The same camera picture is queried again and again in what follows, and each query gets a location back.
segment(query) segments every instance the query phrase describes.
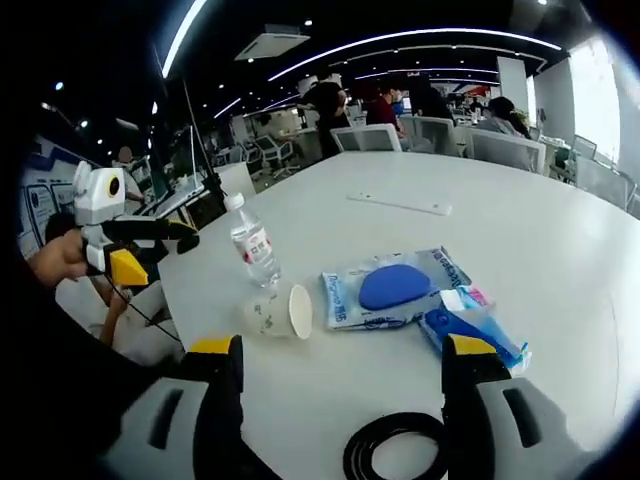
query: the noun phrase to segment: woman with dark hair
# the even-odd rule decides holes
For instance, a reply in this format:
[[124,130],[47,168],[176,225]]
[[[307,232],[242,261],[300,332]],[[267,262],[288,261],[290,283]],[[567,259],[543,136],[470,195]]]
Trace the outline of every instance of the woman with dark hair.
[[494,98],[487,108],[489,118],[478,123],[476,128],[531,140],[529,130],[516,115],[515,106],[511,100],[506,97]]

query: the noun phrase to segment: plastic water bottle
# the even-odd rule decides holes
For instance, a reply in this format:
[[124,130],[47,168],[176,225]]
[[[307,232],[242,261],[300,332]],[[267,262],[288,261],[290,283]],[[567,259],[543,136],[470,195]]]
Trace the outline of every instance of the plastic water bottle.
[[231,240],[247,265],[249,275],[263,287],[275,283],[280,278],[280,264],[262,222],[244,206],[241,193],[226,196],[224,205],[233,217]]

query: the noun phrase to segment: plastic packaging bag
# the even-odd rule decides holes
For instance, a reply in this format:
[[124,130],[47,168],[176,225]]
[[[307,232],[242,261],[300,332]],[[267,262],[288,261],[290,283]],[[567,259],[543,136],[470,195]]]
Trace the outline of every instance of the plastic packaging bag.
[[425,335],[442,353],[442,341],[455,333],[480,338],[492,345],[511,373],[518,374],[527,368],[531,352],[525,343],[516,347],[502,331],[493,317],[495,303],[488,302],[475,287],[458,286],[442,290],[437,295],[439,304],[418,319]]
[[[422,298],[385,310],[370,311],[358,301],[365,277],[388,265],[405,264],[417,268],[431,281],[429,293]],[[440,305],[440,290],[469,285],[471,280],[458,267],[444,247],[410,253],[392,253],[365,260],[337,273],[323,273],[327,291],[327,325],[333,329],[365,330],[399,328],[424,318]]]

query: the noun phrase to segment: coiled black cable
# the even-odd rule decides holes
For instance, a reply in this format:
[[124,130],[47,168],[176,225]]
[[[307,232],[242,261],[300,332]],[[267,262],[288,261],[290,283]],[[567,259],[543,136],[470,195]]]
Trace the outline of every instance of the coiled black cable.
[[429,469],[414,480],[440,480],[447,472],[449,454],[444,425],[426,413],[394,413],[364,426],[344,449],[342,467],[348,480],[385,480],[373,469],[373,452],[401,433],[417,433],[435,440],[438,453]]

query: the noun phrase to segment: ceiling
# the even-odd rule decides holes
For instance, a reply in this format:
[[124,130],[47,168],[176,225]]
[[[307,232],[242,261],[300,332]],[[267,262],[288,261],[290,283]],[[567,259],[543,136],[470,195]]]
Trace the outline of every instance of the ceiling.
[[[83,7],[82,12],[77,8],[73,11],[76,18],[83,15],[86,21],[75,22],[64,32],[67,40],[64,57],[50,72],[51,88],[42,101],[63,111],[71,123],[89,119],[90,126],[82,135],[88,141],[105,137],[100,147],[105,152],[122,142],[122,129],[115,126],[115,118],[141,126],[168,122],[171,129],[188,122],[183,80],[196,119],[211,124],[213,116],[237,98],[241,101],[219,120],[225,120],[228,114],[264,108],[295,94],[302,78],[332,64],[342,75],[343,84],[349,87],[356,77],[389,69],[496,71],[498,54],[521,53],[519,58],[531,75],[567,56],[566,50],[556,51],[513,38],[459,32],[419,34],[359,45],[268,81],[307,58],[379,35],[464,27],[517,33],[566,49],[592,31],[577,0],[548,0],[546,6],[537,0],[495,0],[491,7],[478,2],[405,0],[401,4],[382,3],[379,8],[366,0],[324,0],[313,6],[299,0],[207,0],[163,81],[161,66],[193,0],[88,3],[91,5]],[[312,20],[313,24],[306,27],[306,20]],[[311,38],[279,57],[256,59],[253,63],[235,61],[238,53],[268,23],[299,27]],[[433,79],[436,75],[462,79],[472,75],[471,80],[498,81],[496,74],[484,72],[429,74]],[[63,90],[55,91],[57,81],[64,82]],[[375,77],[362,81],[375,81]],[[154,101],[160,112],[152,116]]]

